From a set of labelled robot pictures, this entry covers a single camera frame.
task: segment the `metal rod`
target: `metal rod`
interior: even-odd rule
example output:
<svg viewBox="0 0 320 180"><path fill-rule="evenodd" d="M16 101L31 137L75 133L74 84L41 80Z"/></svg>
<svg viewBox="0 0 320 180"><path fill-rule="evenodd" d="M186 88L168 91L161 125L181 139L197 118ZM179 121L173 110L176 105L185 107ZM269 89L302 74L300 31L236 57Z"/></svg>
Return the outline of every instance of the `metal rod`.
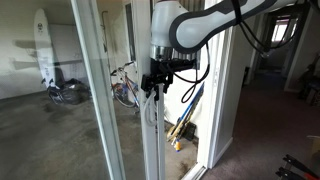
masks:
<svg viewBox="0 0 320 180"><path fill-rule="evenodd" d="M163 84L159 84L159 101L157 102L158 124L158 168L159 180L165 180L165 135L164 135L164 95Z"/></svg>

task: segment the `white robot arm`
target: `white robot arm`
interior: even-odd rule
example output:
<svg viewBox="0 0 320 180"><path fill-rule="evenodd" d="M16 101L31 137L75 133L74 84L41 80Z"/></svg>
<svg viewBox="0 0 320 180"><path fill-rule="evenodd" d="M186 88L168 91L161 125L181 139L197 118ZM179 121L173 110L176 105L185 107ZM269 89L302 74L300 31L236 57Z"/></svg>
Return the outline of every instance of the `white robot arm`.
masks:
<svg viewBox="0 0 320 180"><path fill-rule="evenodd" d="M158 2L151 27L152 77L144 77L142 89L148 91L157 83L164 83L168 87L172 83L172 71L193 68L195 61L173 59L173 49L179 53L191 54L192 57L192 53L200 50L217 33L261 12L269 12L296 2L297 0L224 0L198 12L188 12L175 0ZM319 10L320 0L308 2Z"/></svg>

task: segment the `white door frame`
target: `white door frame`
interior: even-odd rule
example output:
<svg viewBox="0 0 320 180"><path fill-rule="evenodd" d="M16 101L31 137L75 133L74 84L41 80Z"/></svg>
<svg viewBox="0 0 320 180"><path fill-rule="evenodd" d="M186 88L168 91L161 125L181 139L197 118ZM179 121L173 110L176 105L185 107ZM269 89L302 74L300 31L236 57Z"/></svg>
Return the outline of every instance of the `white door frame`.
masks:
<svg viewBox="0 0 320 180"><path fill-rule="evenodd" d="M151 42L151 14L150 1L132 0L134 40L136 47L136 60L138 80L141 84L143 74L150 74L150 42ZM139 91L140 112L145 106L146 93ZM157 164L157 136L155 128L146 123L144 116L141 116L144 163L146 179L158 179Z"/></svg>
<svg viewBox="0 0 320 180"><path fill-rule="evenodd" d="M103 150L111 180L125 180L120 140L110 91L107 55L96 1L72 0L81 50L90 83Z"/></svg>
<svg viewBox="0 0 320 180"><path fill-rule="evenodd" d="M205 9L219 2L221 2L221 0L206 0ZM210 47L211 69L210 74L206 79L206 86L204 89L204 99L208 100L206 103L208 106L203 106L202 110L202 113L207 114L207 119L203 119L207 121L207 124L202 127L201 133L199 133L197 157L198 164L205 168L214 167L221 157L221 155L217 154L218 152L216 152L216 149L222 119L221 108L224 104L225 89L228 79L227 75L230 67L229 55L232 51L232 42L233 28L222 31L208 42ZM207 54L205 48L202 49L201 54Z"/></svg>

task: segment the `white wall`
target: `white wall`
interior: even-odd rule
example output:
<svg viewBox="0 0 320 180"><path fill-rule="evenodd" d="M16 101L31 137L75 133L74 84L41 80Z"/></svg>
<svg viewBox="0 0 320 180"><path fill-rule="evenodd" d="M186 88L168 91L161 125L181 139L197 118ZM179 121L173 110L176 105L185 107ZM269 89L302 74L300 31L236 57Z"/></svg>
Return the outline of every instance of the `white wall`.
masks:
<svg viewBox="0 0 320 180"><path fill-rule="evenodd" d="M255 18L246 22L253 28ZM253 48L245 39L240 27L234 28L230 64L227 74L227 86L222 107L221 123L218 132L217 154L228 144L233 134L233 126L237 114L245 67L250 64Z"/></svg>
<svg viewBox="0 0 320 180"><path fill-rule="evenodd" d="M286 84L287 89L300 89L298 78L306 70L307 66L313 62L316 54L320 51L319 21L320 15L311 9L293 60L293 68L289 73L289 77L291 77L291 79Z"/></svg>
<svg viewBox="0 0 320 180"><path fill-rule="evenodd" d="M0 99L46 89L34 57L33 23L39 8L51 24L74 24L69 1L0 1Z"/></svg>
<svg viewBox="0 0 320 180"><path fill-rule="evenodd" d="M201 54L201 63L200 63L200 70L198 71L198 77L199 79L202 77L206 70L207 66L207 54L202 53ZM189 79L189 80L195 80L195 70L187 70L178 73L180 76ZM182 116L183 112L188 107L190 101L193 99L193 97L198 92L198 89L201 87L201 84L199 84L192 96L192 98L185 104L181 103L181 98L185 94L185 92L192 86L190 83L186 83L182 80L180 80L177 77L174 77L173 84L170 85L168 89L168 93L164 96L164 104L165 104L165 118L167 121L169 121L172 124L176 124L179 117ZM197 108L192 115L191 122L197 125L196 130L196 136L198 136L198 130L199 127L201 127L202 123L205 123L206 119L202 118L201 116L201 110L202 106L208 103L208 100L205 101L201 98L200 102L197 105Z"/></svg>
<svg viewBox="0 0 320 180"><path fill-rule="evenodd" d="M104 14L104 20L106 24L108 58L111 71L131 61L124 8L124 5L128 2L130 1L98 0L100 17L103 11L108 11L108 13ZM137 82L138 77L135 66L127 67L126 71L128 71L130 79Z"/></svg>
<svg viewBox="0 0 320 180"><path fill-rule="evenodd" d="M266 14L257 15L254 22L253 32L256 34L257 38L262 39L263 33L266 28L268 16ZM254 79L256 69L259 68L260 55L257 51L252 52L250 69L248 73L248 77L246 79L245 84L250 84L250 82Z"/></svg>

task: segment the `white surfboard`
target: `white surfboard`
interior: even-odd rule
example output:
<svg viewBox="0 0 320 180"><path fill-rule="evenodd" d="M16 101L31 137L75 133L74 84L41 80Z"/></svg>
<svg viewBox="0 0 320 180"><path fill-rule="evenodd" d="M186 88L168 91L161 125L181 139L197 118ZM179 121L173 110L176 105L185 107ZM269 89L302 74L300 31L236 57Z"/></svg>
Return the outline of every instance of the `white surfboard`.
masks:
<svg viewBox="0 0 320 180"><path fill-rule="evenodd" d="M44 10L38 9L34 17L34 39L42 82L47 88L56 86L55 60L48 29L48 20Z"/></svg>

